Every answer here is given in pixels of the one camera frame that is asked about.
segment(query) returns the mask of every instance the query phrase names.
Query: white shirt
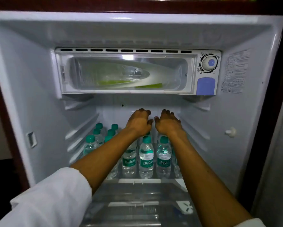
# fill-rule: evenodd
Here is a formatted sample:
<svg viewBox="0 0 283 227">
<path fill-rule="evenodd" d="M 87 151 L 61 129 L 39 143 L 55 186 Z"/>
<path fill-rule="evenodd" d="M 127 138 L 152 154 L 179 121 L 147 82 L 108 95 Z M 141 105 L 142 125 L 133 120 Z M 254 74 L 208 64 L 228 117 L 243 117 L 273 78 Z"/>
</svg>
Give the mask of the white shirt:
<svg viewBox="0 0 283 227">
<path fill-rule="evenodd" d="M 11 200 L 0 227 L 78 227 L 92 201 L 92 189 L 76 169 L 62 168 Z M 236 227 L 265 227 L 254 218 Z"/>
</svg>

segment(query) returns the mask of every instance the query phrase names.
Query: instruction label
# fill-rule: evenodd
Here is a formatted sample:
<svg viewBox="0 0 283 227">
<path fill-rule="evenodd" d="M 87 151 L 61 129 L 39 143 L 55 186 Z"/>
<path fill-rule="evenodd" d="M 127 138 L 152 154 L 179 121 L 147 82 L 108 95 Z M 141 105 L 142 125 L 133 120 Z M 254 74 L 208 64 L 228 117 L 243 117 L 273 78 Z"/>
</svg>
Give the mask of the instruction label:
<svg viewBox="0 0 283 227">
<path fill-rule="evenodd" d="M 249 66 L 250 49 L 233 53 L 227 60 L 226 73 L 221 85 L 222 92 L 241 94 Z"/>
</svg>

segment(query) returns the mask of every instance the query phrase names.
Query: refrigerator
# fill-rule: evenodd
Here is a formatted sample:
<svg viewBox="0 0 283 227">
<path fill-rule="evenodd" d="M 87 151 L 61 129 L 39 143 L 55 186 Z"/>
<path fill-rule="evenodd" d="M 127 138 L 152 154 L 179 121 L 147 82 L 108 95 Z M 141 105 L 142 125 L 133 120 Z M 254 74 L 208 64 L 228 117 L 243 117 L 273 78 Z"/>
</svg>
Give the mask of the refrigerator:
<svg viewBox="0 0 283 227">
<path fill-rule="evenodd" d="M 139 108 L 151 110 L 150 119 L 168 109 L 251 209 L 281 107 L 275 97 L 283 99 L 283 9 L 26 1 L 0 2 L 0 114 L 24 189 L 79 159 L 96 123 L 124 128 Z M 155 146 L 154 124 L 152 140 Z M 184 181 L 173 173 L 127 179 L 121 167 L 95 193 L 82 222 L 174 224 L 200 225 Z"/>
</svg>

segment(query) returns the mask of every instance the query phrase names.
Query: bottle cap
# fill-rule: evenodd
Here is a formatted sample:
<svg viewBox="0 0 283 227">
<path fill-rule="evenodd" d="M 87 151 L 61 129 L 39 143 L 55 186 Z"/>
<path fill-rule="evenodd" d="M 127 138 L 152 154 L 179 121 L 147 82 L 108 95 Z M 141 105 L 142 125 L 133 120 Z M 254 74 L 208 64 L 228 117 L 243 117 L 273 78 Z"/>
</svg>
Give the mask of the bottle cap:
<svg viewBox="0 0 283 227">
<path fill-rule="evenodd" d="M 109 141 L 110 139 L 112 139 L 112 138 L 113 138 L 113 136 L 106 136 L 106 137 L 105 137 L 105 143 L 108 142 L 108 141 Z"/>
<path fill-rule="evenodd" d="M 143 143 L 151 143 L 151 137 L 146 135 L 142 138 Z"/>
<path fill-rule="evenodd" d="M 95 136 L 94 136 L 94 135 L 88 135 L 88 136 L 86 137 L 86 142 L 87 142 L 87 143 L 93 143 L 93 142 L 95 142 Z"/>
<path fill-rule="evenodd" d="M 161 142 L 161 143 L 168 143 L 168 142 L 169 142 L 169 139 L 168 139 L 168 137 L 166 137 L 166 136 L 162 136 L 162 137 L 160 138 L 160 142 Z"/>
<path fill-rule="evenodd" d="M 103 128 L 103 124 L 102 123 L 97 123 L 95 125 L 96 129 L 102 129 Z"/>
<path fill-rule="evenodd" d="M 110 129 L 108 130 L 108 136 L 114 136 L 115 135 L 115 130 Z"/>
<path fill-rule="evenodd" d="M 93 134 L 94 135 L 99 135 L 101 133 L 101 130 L 100 129 L 94 129 L 93 130 Z"/>
<path fill-rule="evenodd" d="M 118 124 L 112 124 L 112 126 L 111 126 L 111 129 L 113 129 L 113 130 L 117 130 L 118 129 Z"/>
</svg>

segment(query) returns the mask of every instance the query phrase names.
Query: plastic knob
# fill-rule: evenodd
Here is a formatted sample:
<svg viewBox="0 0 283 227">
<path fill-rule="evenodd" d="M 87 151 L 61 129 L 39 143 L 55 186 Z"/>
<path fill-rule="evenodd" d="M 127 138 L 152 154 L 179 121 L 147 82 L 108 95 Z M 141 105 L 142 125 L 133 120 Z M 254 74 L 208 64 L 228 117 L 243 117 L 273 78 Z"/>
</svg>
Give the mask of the plastic knob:
<svg viewBox="0 0 283 227">
<path fill-rule="evenodd" d="M 216 67 L 217 60 L 215 57 L 208 56 L 202 61 L 202 68 L 206 71 L 211 71 Z"/>
</svg>

